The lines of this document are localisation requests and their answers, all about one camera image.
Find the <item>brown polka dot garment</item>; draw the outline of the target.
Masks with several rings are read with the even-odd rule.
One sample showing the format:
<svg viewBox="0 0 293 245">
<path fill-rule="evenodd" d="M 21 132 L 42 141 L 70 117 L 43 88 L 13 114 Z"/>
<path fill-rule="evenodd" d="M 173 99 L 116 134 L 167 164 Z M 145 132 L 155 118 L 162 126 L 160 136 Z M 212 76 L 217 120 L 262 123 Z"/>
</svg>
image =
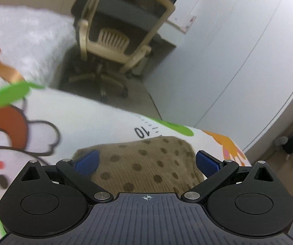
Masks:
<svg viewBox="0 0 293 245">
<path fill-rule="evenodd" d="M 82 148 L 73 160 L 97 153 L 97 165 L 85 164 L 88 178 L 118 193 L 176 193 L 203 182 L 192 146 L 177 137 L 155 137 L 128 143 L 100 144 Z"/>
</svg>

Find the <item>white quilted mattress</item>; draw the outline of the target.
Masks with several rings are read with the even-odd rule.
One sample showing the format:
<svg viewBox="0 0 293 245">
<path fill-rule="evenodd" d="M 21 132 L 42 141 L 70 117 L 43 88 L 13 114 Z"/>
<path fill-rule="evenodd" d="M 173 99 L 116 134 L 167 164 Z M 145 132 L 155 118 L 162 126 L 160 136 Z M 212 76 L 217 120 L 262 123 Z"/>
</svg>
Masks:
<svg viewBox="0 0 293 245">
<path fill-rule="evenodd" d="M 48 9 L 0 5 L 0 60 L 27 81 L 57 89 L 76 45 L 73 18 Z"/>
</svg>

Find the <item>beige mesh office chair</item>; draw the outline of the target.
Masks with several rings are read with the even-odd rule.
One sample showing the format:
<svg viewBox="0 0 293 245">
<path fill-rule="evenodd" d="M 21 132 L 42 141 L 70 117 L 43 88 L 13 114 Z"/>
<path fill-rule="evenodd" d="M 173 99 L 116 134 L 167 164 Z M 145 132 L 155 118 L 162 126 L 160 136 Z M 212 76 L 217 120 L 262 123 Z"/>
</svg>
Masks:
<svg viewBox="0 0 293 245">
<path fill-rule="evenodd" d="M 131 77 L 136 65 L 151 54 L 153 41 L 160 40 L 158 30 L 174 10 L 170 0 L 76 0 L 71 13 L 79 54 L 69 82 L 94 81 L 103 103 L 105 82 L 128 97 L 127 86 L 108 73 L 109 65 L 120 64 L 119 73 Z"/>
</svg>

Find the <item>white paper calendar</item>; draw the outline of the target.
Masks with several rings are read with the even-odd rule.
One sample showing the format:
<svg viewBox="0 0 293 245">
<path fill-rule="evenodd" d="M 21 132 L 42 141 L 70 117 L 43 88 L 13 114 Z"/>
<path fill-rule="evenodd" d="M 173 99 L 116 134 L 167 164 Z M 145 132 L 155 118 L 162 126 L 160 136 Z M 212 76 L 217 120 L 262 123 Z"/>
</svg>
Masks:
<svg viewBox="0 0 293 245">
<path fill-rule="evenodd" d="M 192 12 L 199 0 L 176 0 L 175 10 L 168 18 L 168 22 L 183 34 L 186 34 L 196 19 Z"/>
</svg>

